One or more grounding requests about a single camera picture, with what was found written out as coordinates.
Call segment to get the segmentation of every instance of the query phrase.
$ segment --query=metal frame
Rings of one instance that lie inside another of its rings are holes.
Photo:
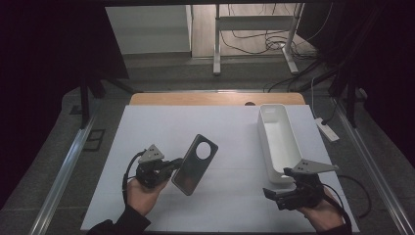
[[[300,13],[303,3],[299,3],[294,15],[291,16],[244,16],[244,17],[220,17],[219,4],[216,4],[216,17],[214,27],[214,53],[213,74],[220,75],[220,31],[230,30],[287,30],[289,32],[287,42],[280,44],[291,74],[299,73],[296,63],[291,55],[291,44],[299,25]]]
[[[387,206],[397,229],[399,230],[400,234],[415,234],[413,225],[411,224],[405,209],[399,202],[399,199],[383,176],[381,170],[378,168],[378,165],[374,161],[374,158],[372,157],[369,149],[365,145],[364,140],[360,136],[358,129],[354,128],[347,120],[345,107],[342,105],[342,103],[339,103],[338,105],[340,108],[337,110],[337,113],[342,120],[346,132],[350,137],[355,149],[357,150],[361,160],[363,161],[365,168],[368,170],[369,175],[375,184],[382,200]]]
[[[68,154],[65,157],[64,163],[62,164],[62,167],[56,176],[55,182],[53,183],[51,190],[49,191],[48,196],[46,197],[45,202],[43,203],[42,208],[40,209],[37,218],[34,220],[34,223],[28,234],[46,233],[58,203],[65,192],[65,188],[67,187],[68,181],[76,165],[77,159],[82,151],[83,145],[85,144],[89,132],[91,131],[100,104],[101,101],[94,101],[92,105],[91,117],[85,124],[84,128],[78,130],[75,139],[70,146]]]

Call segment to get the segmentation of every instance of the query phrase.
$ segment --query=black curtain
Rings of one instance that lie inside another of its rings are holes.
[[[355,74],[368,94],[366,110],[415,166],[414,22],[413,1],[389,1],[355,61]]]
[[[2,1],[0,30],[3,207],[53,128],[63,96],[83,76],[99,81],[97,71],[128,75],[102,6]]]

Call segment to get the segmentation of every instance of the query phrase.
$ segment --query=power strip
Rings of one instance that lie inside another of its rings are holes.
[[[321,121],[323,121],[321,117],[315,119],[315,123],[317,124],[320,131],[324,134],[324,136],[326,136],[330,142],[339,140],[339,136],[332,130],[332,128],[330,128],[330,126],[327,124],[321,124]]]

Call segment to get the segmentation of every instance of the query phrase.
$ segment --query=metal bracket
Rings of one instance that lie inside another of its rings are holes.
[[[322,173],[339,169],[335,164],[321,164],[310,160],[301,160],[296,166],[293,167],[292,172],[313,174]]]
[[[146,152],[144,152],[143,156],[138,160],[138,163],[142,164],[162,159],[164,159],[164,154],[162,154],[156,145],[153,144]]]

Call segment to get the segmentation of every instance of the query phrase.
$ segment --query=table leg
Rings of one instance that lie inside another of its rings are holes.
[[[290,72],[292,74],[299,73],[299,69],[296,66],[296,63],[293,60],[293,56],[291,55],[291,44],[293,43],[294,35],[296,34],[297,26],[299,25],[300,20],[300,13],[302,10],[303,3],[299,3],[297,10],[294,12],[293,21],[291,22],[290,32],[288,34],[287,42],[282,43],[283,46],[283,54],[287,61],[288,67],[290,68]]]
[[[213,74],[220,75],[220,16],[219,16],[219,4],[216,4],[216,18],[214,25],[214,54],[213,54]]]

